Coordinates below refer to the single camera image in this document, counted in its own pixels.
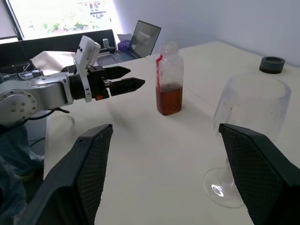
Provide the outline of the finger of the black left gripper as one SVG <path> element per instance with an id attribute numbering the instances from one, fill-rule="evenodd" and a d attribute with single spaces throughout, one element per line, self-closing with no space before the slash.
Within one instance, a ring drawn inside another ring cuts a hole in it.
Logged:
<path id="1" fill-rule="evenodd" d="M 131 72 L 130 69 L 121 66 L 106 67 L 104 68 L 104 70 L 105 70 L 105 75 L 103 75 L 103 77 L 106 80 L 119 79 Z"/>
<path id="2" fill-rule="evenodd" d="M 112 82 L 109 86 L 111 96 L 134 92 L 145 84 L 145 80 L 130 77 Z"/>

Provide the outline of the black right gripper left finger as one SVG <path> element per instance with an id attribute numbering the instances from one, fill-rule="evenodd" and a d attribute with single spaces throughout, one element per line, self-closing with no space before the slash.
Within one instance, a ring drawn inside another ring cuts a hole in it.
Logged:
<path id="1" fill-rule="evenodd" d="M 94 225 L 112 135 L 112 124 L 80 135 L 49 171 L 16 225 Z"/>

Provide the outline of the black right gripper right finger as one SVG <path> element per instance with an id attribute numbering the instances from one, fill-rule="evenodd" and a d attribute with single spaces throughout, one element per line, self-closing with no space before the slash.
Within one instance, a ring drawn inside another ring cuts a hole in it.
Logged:
<path id="1" fill-rule="evenodd" d="M 265 135 L 220 124 L 232 175 L 254 225 L 300 225 L 300 169 Z"/>

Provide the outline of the clear bottle with brown drink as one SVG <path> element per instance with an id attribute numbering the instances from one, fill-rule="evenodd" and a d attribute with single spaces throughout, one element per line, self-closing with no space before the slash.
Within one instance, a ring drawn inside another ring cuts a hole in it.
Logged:
<path id="1" fill-rule="evenodd" d="M 178 113 L 182 108 L 184 59 L 175 42 L 164 43 L 156 59 L 156 103 L 162 115 Z"/>

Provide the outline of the clear wine glass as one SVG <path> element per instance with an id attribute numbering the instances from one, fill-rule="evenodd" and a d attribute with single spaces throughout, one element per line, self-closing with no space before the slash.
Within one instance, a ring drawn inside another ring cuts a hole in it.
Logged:
<path id="1" fill-rule="evenodd" d="M 276 141 L 285 121 L 291 92 L 287 84 L 269 75 L 230 77 L 213 118 L 214 133 L 221 148 L 225 149 L 218 131 L 221 123 L 249 128 Z M 203 187 L 206 194 L 223 207 L 239 208 L 244 204 L 229 162 L 225 167 L 208 170 L 203 178 Z"/>

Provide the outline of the small black device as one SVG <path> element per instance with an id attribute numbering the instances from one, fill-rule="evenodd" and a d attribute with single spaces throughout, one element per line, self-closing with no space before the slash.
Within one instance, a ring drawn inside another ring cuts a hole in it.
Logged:
<path id="1" fill-rule="evenodd" d="M 103 57 L 106 55 L 114 54 L 117 52 L 117 49 L 113 46 L 109 46 L 107 48 L 102 48 L 99 50 L 98 57 Z"/>

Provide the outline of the purple small object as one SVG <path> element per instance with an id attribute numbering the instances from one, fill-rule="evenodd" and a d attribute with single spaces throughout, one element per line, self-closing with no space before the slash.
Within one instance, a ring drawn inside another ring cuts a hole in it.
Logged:
<path id="1" fill-rule="evenodd" d="M 130 40 L 120 41 L 117 46 L 120 52 L 126 52 L 130 46 Z"/>

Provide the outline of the dark open laptop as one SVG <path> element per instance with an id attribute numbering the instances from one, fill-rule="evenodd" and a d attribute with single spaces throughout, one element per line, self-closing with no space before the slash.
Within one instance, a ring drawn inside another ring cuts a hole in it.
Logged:
<path id="1" fill-rule="evenodd" d="M 138 20 L 129 47 L 124 52 L 99 57 L 98 65 L 104 67 L 151 55 L 160 32 L 160 27 Z"/>

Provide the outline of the brown paper sheet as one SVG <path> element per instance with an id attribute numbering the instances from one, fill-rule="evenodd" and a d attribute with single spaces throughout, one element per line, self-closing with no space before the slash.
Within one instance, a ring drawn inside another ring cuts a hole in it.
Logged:
<path id="1" fill-rule="evenodd" d="M 31 59 L 33 65 L 44 75 L 61 72 L 63 68 L 75 64 L 75 52 L 43 51 Z"/>

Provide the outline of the black desk panel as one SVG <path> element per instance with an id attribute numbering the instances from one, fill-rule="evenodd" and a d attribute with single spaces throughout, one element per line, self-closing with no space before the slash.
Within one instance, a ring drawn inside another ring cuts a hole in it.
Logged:
<path id="1" fill-rule="evenodd" d="M 43 51 L 76 52 L 82 36 L 87 36 L 103 45 L 103 39 L 115 47 L 115 38 L 112 30 L 92 31 L 64 36 L 46 37 L 33 40 L 23 40 L 0 44 L 0 72 L 10 74 L 14 65 L 18 72 L 29 64 L 30 59 Z"/>

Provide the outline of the person's blue jeans leg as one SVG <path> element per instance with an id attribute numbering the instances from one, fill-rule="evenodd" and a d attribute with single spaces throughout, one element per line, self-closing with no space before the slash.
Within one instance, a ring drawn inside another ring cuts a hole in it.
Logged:
<path id="1" fill-rule="evenodd" d="M 44 156 L 31 151 L 21 125 L 0 135 L 0 225 L 15 225 L 27 206 L 24 183 L 44 167 Z"/>

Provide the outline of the grey window roller blind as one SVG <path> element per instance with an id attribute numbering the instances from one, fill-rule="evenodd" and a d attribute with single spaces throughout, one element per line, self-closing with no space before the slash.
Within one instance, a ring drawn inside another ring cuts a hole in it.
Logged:
<path id="1" fill-rule="evenodd" d="M 0 40 L 16 37 L 17 33 L 5 7 L 4 1 L 0 0 Z"/>

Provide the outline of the black tape roll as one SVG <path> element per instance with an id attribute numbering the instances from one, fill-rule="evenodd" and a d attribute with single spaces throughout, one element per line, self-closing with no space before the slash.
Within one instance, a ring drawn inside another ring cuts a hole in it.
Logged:
<path id="1" fill-rule="evenodd" d="M 266 56 L 262 58 L 259 70 L 267 74 L 280 74 L 284 65 L 284 59 L 275 56 Z"/>

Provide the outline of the black window frame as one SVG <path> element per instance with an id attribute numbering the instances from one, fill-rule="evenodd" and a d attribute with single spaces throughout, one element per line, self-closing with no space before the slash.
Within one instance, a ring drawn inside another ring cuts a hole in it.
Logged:
<path id="1" fill-rule="evenodd" d="M 10 16 L 10 19 L 11 19 L 11 21 L 13 23 L 14 29 L 15 29 L 15 31 L 17 33 L 18 40 L 19 41 L 25 40 L 23 31 L 22 31 L 21 26 L 20 26 L 20 24 L 19 24 L 19 22 L 18 22 L 18 20 L 16 18 L 16 15 L 14 13 L 14 10 L 13 10 L 12 6 L 11 6 L 10 0 L 4 0 L 4 4 L 5 4 L 5 7 L 7 9 L 7 12 L 9 14 L 9 16 Z"/>

